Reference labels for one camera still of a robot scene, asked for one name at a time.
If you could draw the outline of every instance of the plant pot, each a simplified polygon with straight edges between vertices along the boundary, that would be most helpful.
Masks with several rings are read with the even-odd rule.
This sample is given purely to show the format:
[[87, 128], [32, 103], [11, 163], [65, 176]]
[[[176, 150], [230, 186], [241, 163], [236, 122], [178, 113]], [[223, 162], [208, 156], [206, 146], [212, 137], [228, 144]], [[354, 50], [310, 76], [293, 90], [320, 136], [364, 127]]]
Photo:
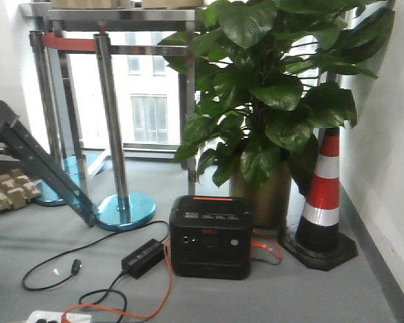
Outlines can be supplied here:
[[268, 181], [255, 190], [242, 177], [239, 166], [230, 179], [230, 195], [244, 197], [253, 205], [253, 225], [271, 229], [285, 227], [290, 197], [291, 176], [285, 161]]

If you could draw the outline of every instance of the black charging brick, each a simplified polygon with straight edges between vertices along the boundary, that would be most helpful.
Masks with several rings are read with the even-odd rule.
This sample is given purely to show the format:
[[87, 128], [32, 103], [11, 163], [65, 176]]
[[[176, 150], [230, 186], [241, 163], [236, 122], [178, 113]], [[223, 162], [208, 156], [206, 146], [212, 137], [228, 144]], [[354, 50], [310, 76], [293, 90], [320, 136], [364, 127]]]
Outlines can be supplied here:
[[123, 271], [138, 279], [164, 258], [163, 244], [151, 239], [121, 260]]

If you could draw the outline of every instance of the power strip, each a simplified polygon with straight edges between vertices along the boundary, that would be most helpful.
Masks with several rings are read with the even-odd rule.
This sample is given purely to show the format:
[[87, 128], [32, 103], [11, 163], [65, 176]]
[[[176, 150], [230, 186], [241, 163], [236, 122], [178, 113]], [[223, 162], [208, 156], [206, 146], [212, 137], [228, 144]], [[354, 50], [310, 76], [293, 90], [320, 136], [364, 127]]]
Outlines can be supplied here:
[[[57, 321], [60, 323], [62, 314], [62, 312], [34, 311], [26, 320], [26, 323], [36, 323], [41, 318], [45, 319], [47, 322]], [[72, 323], [91, 323], [92, 316], [89, 314], [68, 313], [67, 319]]]

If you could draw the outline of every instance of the black power station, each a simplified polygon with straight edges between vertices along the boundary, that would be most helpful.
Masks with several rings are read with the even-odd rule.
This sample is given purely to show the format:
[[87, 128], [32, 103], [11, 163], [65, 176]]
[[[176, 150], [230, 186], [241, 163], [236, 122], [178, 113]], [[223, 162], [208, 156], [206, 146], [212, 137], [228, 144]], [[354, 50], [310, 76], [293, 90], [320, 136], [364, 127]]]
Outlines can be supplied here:
[[176, 275], [217, 279], [248, 276], [253, 221], [246, 199], [181, 196], [172, 206], [169, 223]]

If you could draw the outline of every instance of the orange and white cone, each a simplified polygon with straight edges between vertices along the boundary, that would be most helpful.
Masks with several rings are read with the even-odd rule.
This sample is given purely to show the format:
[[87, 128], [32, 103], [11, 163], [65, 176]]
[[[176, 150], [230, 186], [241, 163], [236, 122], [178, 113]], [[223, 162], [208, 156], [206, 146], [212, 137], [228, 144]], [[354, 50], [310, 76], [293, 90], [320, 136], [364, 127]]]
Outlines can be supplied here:
[[316, 169], [296, 231], [280, 241], [308, 268], [329, 271], [358, 255], [353, 240], [339, 233], [339, 128], [326, 129]]

